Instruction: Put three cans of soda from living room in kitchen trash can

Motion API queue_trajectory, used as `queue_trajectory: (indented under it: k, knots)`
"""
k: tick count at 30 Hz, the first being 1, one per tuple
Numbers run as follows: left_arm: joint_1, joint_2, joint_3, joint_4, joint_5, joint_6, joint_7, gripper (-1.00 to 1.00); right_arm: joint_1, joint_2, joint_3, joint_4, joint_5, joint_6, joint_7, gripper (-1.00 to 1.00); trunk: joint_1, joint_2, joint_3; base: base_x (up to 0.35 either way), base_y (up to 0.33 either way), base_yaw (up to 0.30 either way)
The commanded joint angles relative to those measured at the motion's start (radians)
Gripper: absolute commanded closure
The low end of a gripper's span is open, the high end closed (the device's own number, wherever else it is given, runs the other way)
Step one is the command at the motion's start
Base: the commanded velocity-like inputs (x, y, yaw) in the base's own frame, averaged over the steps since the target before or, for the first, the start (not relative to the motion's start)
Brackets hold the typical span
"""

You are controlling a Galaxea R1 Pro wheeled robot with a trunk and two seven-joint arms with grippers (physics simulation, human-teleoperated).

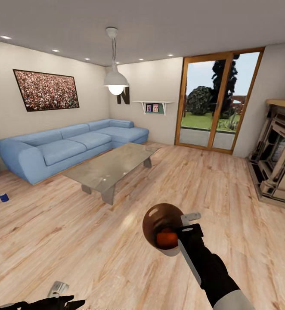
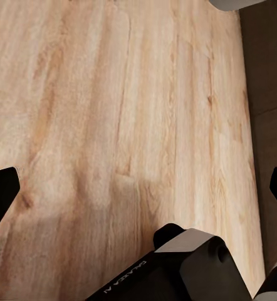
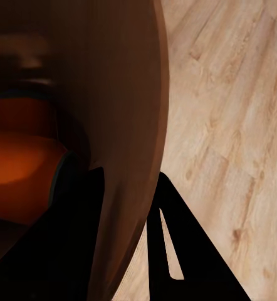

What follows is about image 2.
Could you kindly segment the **trash can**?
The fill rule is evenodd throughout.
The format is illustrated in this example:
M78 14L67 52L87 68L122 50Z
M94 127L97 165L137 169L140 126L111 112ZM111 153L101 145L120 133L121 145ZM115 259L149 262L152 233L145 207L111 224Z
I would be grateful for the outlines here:
M264 0L209 0L209 2L216 8L226 12L235 11L263 1Z

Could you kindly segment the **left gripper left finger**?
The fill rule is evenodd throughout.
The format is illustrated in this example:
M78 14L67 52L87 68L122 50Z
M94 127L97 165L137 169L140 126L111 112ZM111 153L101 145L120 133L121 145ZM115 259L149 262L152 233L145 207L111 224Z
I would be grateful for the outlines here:
M14 167L0 170L0 222L20 191L18 173Z

